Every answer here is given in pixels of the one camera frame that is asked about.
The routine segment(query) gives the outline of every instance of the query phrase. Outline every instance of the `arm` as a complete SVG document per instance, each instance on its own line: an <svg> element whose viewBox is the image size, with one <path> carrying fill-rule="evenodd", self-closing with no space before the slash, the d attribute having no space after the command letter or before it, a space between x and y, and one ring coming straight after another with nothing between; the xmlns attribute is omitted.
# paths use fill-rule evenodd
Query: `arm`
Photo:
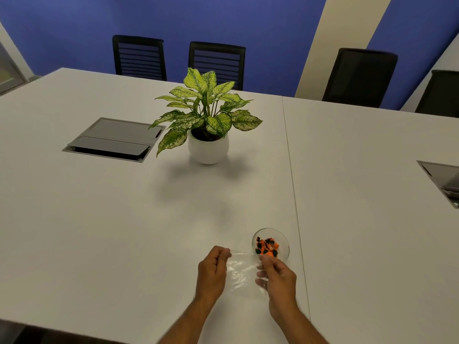
<svg viewBox="0 0 459 344"><path fill-rule="evenodd" d="M158 344L196 344L204 322L225 289L229 248L214 246L198 265L195 298Z"/></svg>
<svg viewBox="0 0 459 344"><path fill-rule="evenodd" d="M267 289L269 294L269 312L289 344L327 344L324 337L314 328L296 304L296 275L282 261L267 255L260 256L262 261L257 285Z"/></svg>

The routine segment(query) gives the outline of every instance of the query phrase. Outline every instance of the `potted plant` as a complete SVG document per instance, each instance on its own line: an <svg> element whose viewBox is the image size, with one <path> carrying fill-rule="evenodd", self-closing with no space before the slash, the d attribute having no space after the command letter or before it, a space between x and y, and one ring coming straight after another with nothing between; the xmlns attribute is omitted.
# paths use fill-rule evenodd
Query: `potted plant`
<svg viewBox="0 0 459 344"><path fill-rule="evenodd" d="M201 75L198 70L188 68L183 82L190 89L178 86L170 91L172 96L156 98L170 101L168 107L190 110L188 113L179 109L167 112L150 126L173 122L159 143L156 156L165 149L182 145L188 139L188 149L195 160L215 164L226 156L230 148L228 131L231 126L248 131L262 122L248 110L240 109L251 100L228 93L234 82L217 85L214 71Z"/></svg>

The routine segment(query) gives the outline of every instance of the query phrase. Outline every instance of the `clear plastic film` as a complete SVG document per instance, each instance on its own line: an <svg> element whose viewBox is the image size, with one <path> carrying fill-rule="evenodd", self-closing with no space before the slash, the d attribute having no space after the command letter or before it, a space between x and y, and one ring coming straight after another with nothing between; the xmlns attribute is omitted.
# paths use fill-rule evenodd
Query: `clear plastic film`
<svg viewBox="0 0 459 344"><path fill-rule="evenodd" d="M258 256L246 252L231 251L232 256L226 262L225 292L235 296L266 300L268 293L255 283Z"/></svg>

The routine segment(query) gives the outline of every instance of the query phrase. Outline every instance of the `black office chair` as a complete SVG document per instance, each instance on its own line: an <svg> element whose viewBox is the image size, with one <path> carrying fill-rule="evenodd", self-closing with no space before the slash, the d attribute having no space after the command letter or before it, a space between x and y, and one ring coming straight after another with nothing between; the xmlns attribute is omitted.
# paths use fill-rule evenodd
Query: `black office chair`
<svg viewBox="0 0 459 344"><path fill-rule="evenodd" d="M191 42L188 67L201 74L215 71L217 84L234 81L233 89L242 90L246 48L227 44Z"/></svg>
<svg viewBox="0 0 459 344"><path fill-rule="evenodd" d="M167 81L163 40L138 36L113 36L117 75Z"/></svg>
<svg viewBox="0 0 459 344"><path fill-rule="evenodd" d="M388 52L340 48L322 101L379 107L398 59Z"/></svg>
<svg viewBox="0 0 459 344"><path fill-rule="evenodd" d="M432 77L422 94L416 113L459 117L459 72L432 70Z"/></svg>

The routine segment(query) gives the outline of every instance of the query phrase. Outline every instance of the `recessed power outlet box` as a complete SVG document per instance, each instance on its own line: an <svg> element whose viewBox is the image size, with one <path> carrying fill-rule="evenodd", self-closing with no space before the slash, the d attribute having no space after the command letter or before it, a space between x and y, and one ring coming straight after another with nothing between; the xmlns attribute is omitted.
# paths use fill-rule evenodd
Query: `recessed power outlet box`
<svg viewBox="0 0 459 344"><path fill-rule="evenodd" d="M148 129L149 126L99 118L63 151L142 163L165 129L164 126Z"/></svg>
<svg viewBox="0 0 459 344"><path fill-rule="evenodd" d="M424 161L418 161L418 164L451 205L459 209L459 167Z"/></svg>

